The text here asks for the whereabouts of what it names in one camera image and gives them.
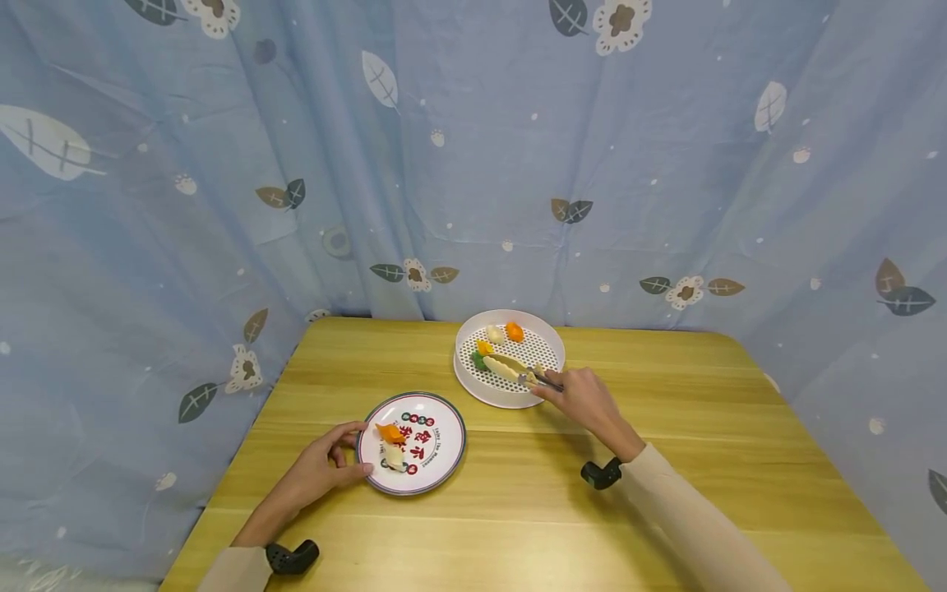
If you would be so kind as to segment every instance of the floral curtain pattern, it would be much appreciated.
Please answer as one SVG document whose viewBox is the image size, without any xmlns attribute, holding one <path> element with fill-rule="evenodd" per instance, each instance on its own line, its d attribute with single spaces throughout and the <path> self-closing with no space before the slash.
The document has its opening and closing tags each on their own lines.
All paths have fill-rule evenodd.
<svg viewBox="0 0 947 592">
<path fill-rule="evenodd" d="M 733 335 L 947 587 L 945 22 L 0 3 L 0 554 L 157 582 L 308 323 L 517 308 Z"/>
</svg>

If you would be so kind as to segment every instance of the black device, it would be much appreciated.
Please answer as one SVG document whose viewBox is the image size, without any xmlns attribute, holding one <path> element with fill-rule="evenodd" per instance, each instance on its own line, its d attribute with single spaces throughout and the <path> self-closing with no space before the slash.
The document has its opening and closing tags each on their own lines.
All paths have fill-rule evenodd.
<svg viewBox="0 0 947 592">
<path fill-rule="evenodd" d="M 614 457 L 604 467 L 599 467 L 590 460 L 582 465 L 581 475 L 586 483 L 597 490 L 608 489 L 621 479 L 621 461 Z"/>
<path fill-rule="evenodd" d="M 277 543 L 266 546 L 266 561 L 270 562 L 273 573 L 279 576 L 298 576 L 306 573 L 319 558 L 319 547 L 306 539 L 295 551 Z"/>
</svg>

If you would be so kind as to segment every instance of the right hand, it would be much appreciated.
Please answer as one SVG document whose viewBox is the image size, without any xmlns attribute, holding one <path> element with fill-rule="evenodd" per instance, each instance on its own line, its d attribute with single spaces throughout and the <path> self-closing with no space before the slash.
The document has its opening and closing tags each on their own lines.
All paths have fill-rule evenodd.
<svg viewBox="0 0 947 592">
<path fill-rule="evenodd" d="M 631 462 L 645 449 L 644 440 L 621 417 L 608 387 L 590 368 L 563 373 L 547 370 L 545 377 L 562 385 L 563 392 L 534 386 L 532 394 L 549 401 L 567 418 L 592 432 L 621 462 Z"/>
</svg>

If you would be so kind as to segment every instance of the small white dot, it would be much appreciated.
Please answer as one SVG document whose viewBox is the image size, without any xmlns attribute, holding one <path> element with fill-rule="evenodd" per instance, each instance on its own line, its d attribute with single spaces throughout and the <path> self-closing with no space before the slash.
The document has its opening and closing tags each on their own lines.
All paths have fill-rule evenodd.
<svg viewBox="0 0 947 592">
<path fill-rule="evenodd" d="M 881 418 L 871 418 L 868 422 L 868 429 L 875 436 L 881 436 L 884 433 L 884 420 Z"/>
</svg>

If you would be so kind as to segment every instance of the wrist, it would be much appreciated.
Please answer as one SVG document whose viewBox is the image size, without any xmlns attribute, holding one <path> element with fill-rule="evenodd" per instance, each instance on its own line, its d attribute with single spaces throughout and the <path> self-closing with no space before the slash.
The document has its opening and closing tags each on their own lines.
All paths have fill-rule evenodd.
<svg viewBox="0 0 947 592">
<path fill-rule="evenodd" d="M 622 418 L 602 429 L 596 437 L 622 464 L 635 460 L 647 445 L 632 425 Z"/>
</svg>

